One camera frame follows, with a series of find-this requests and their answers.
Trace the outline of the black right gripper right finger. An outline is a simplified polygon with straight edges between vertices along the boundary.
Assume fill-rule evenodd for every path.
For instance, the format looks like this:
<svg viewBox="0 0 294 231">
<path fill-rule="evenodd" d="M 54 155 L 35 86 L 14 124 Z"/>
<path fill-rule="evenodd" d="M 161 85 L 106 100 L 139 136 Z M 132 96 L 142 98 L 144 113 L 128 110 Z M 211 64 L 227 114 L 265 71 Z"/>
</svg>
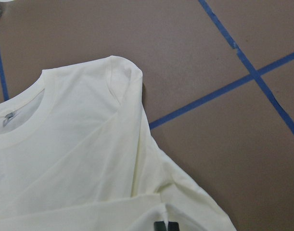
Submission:
<svg viewBox="0 0 294 231">
<path fill-rule="evenodd" d="M 169 216 L 168 231 L 179 231 L 179 217 L 177 215 Z"/>
</svg>

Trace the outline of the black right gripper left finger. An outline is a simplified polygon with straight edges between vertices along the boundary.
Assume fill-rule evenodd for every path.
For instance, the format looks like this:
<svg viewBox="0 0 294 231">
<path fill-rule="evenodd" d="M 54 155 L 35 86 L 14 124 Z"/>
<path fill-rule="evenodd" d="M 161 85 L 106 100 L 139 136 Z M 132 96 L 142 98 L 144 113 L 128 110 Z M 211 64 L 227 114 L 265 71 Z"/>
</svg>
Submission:
<svg viewBox="0 0 294 231">
<path fill-rule="evenodd" d="M 154 221 L 153 223 L 154 231 L 168 231 L 168 217 L 161 218 Z"/>
</svg>

